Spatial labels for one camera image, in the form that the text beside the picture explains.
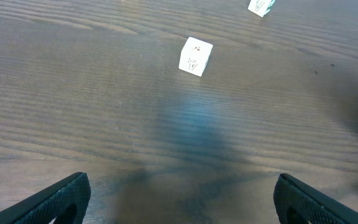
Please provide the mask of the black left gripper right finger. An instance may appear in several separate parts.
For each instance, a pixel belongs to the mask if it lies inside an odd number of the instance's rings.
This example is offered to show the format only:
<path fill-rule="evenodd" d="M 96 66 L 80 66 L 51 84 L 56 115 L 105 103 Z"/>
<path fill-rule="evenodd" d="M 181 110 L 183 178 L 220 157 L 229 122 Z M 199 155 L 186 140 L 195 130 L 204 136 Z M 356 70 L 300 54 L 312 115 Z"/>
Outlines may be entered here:
<path fill-rule="evenodd" d="M 281 224 L 358 224 L 358 212 L 286 173 L 278 177 L 273 202 Z"/>

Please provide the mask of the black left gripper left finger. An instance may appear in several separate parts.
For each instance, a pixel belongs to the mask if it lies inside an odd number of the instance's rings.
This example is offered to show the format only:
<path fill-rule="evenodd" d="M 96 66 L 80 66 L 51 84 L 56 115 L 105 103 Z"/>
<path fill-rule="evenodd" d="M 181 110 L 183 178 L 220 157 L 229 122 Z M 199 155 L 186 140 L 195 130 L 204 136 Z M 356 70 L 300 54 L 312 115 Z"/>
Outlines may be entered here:
<path fill-rule="evenodd" d="M 88 176 L 76 172 L 0 212 L 0 224 L 82 224 L 91 197 Z"/>

